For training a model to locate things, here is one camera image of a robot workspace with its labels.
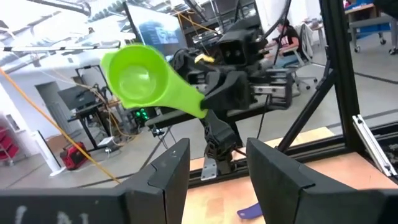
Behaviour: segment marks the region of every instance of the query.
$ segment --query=wooden surface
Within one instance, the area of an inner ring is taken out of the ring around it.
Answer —
[[[299,134],[293,144],[323,139],[332,136],[327,128],[318,128]],[[274,147],[281,139],[266,142]],[[398,188],[395,183],[381,174],[357,153],[331,157],[307,163],[312,169],[334,178],[356,189]],[[191,161],[191,170],[203,166],[203,159]],[[241,220],[236,212],[257,203],[249,177],[230,180],[188,190],[183,224],[235,224],[265,223],[262,217],[255,220]]]
[[[362,6],[359,6],[359,7],[355,7],[353,9],[346,10],[345,13],[347,15],[347,14],[350,14],[350,13],[353,13],[353,12],[358,12],[358,11],[365,10],[365,9],[370,9],[372,7],[374,7],[373,3],[365,4],[365,5],[362,5]]]

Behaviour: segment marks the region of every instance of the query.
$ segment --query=red toolbox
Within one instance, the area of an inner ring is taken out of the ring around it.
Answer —
[[[77,144],[90,155],[82,142],[77,142]],[[64,149],[60,157],[68,170],[76,170],[87,161],[87,158],[75,146]]]

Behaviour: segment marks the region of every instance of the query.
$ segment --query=purple object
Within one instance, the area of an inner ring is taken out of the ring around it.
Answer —
[[[237,213],[241,219],[253,219],[262,216],[261,207],[258,203],[249,208],[239,210]]]

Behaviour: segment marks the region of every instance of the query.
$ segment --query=black camera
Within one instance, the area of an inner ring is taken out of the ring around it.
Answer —
[[[248,66],[256,63],[262,57],[259,51],[268,44],[262,35],[259,16],[239,20],[229,28],[218,41],[218,48],[223,61],[227,65]]]

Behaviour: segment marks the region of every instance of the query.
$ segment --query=computer screen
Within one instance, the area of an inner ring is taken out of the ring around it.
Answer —
[[[137,6],[129,6],[129,10],[143,43],[162,52],[166,60],[171,60],[177,50],[187,48],[175,16]]]
[[[68,109],[74,110],[95,103],[95,95],[82,86],[74,86],[58,92]]]

